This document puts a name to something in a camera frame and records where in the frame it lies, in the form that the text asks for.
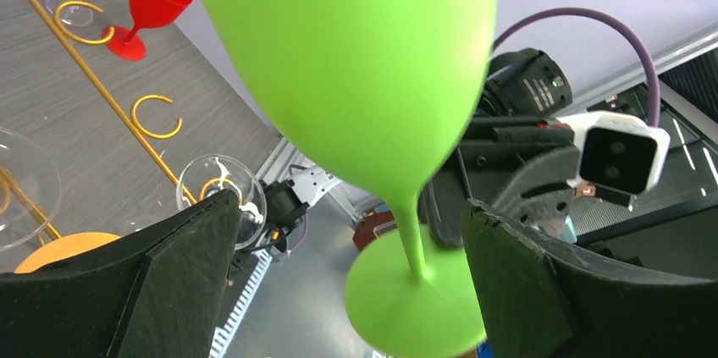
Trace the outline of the gold wire wine glass rack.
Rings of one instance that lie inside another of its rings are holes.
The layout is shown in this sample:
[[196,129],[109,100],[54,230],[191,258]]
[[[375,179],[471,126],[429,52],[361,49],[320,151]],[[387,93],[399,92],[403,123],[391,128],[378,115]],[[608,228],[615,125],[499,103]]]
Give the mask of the gold wire wine glass rack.
[[1,124],[36,143],[60,178],[52,225],[62,235],[115,233],[174,215],[175,186],[130,130],[130,109],[158,133],[173,172],[206,154],[261,166],[276,136],[176,26],[144,30],[139,62],[103,46],[63,44],[44,6],[3,0]]

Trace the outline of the clear wine glass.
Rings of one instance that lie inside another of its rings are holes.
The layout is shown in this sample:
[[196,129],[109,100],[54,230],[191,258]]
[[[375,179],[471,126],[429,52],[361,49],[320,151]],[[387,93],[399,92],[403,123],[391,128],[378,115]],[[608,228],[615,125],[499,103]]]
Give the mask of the clear wine glass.
[[221,190],[231,190],[239,201],[239,233],[235,249],[254,244],[265,229],[267,200],[255,174],[238,160],[209,154],[189,162],[181,171],[175,188],[180,211]]
[[58,170],[34,142],[1,128],[1,250],[28,240],[57,240],[54,227],[61,200]]

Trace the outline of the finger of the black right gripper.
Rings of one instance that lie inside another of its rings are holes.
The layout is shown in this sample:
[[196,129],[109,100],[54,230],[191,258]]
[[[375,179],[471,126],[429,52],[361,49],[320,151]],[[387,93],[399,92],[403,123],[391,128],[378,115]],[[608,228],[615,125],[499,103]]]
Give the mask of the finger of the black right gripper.
[[525,162],[490,202],[502,217],[543,233],[559,233],[566,226],[577,174],[579,150],[564,146]]

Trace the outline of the clear wine glass front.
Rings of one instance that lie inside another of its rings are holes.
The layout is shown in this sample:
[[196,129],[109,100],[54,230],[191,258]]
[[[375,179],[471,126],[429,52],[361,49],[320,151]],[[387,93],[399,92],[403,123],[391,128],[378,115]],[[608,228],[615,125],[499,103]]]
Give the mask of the clear wine glass front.
[[221,190],[231,190],[239,201],[239,233],[235,249],[254,244],[265,229],[267,200],[255,174],[238,160],[209,154],[189,162],[181,171],[175,188],[180,211]]

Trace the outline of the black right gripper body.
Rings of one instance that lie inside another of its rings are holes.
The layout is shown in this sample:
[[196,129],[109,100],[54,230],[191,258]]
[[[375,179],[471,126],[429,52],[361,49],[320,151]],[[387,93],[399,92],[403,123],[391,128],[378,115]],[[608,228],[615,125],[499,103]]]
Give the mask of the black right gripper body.
[[556,236],[564,228],[580,150],[555,118],[475,117],[420,195],[420,219],[433,242],[463,246],[461,219],[475,200],[496,214]]

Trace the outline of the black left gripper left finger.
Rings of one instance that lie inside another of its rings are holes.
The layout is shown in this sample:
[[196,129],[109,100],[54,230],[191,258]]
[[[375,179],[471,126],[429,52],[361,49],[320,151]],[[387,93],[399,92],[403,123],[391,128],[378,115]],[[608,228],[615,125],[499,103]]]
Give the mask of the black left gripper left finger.
[[208,356],[238,206],[222,190],[94,250],[3,274],[2,356]]

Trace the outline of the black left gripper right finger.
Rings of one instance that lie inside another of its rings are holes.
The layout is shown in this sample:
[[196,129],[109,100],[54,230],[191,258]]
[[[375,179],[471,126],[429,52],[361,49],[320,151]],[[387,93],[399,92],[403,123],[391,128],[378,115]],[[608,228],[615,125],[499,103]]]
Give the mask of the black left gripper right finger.
[[473,199],[461,227],[494,356],[716,356],[716,281],[601,256]]

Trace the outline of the yellow silicone wine glass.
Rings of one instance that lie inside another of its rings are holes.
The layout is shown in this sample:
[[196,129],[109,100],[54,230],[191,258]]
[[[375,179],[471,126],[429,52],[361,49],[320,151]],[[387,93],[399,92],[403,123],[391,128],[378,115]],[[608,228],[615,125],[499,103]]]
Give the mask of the yellow silicone wine glass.
[[103,232],[66,235],[32,252],[14,269],[14,273],[32,273],[50,263],[94,250],[119,238],[119,235]]

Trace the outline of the red silicone wine glass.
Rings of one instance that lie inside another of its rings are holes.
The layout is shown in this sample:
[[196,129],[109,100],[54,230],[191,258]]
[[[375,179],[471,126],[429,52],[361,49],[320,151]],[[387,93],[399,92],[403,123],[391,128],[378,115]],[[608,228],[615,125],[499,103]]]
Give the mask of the red silicone wine glass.
[[142,60],[146,56],[146,46],[138,32],[172,24],[192,2],[193,0],[129,0],[133,27],[129,30],[116,26],[106,47],[122,59]]

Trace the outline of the green silicone wine glass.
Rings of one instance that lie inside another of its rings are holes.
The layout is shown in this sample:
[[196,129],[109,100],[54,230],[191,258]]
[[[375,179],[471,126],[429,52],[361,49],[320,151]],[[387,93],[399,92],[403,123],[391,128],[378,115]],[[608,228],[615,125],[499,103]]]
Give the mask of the green silicone wine glass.
[[485,330],[467,259],[432,243],[417,202],[473,115],[497,0],[202,2],[280,133],[395,218],[347,275],[352,327],[394,357],[476,347]]

